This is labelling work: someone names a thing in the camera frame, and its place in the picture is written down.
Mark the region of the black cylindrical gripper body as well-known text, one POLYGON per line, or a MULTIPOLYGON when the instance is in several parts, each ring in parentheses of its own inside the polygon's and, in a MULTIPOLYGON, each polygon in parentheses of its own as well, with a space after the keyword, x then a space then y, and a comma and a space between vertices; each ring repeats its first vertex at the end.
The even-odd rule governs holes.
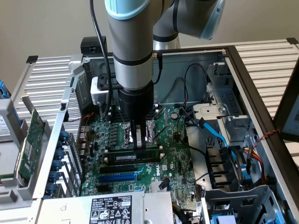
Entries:
POLYGON ((133 121, 140 121, 151 111, 154 104, 154 84, 139 90, 118 90, 121 111, 133 121))

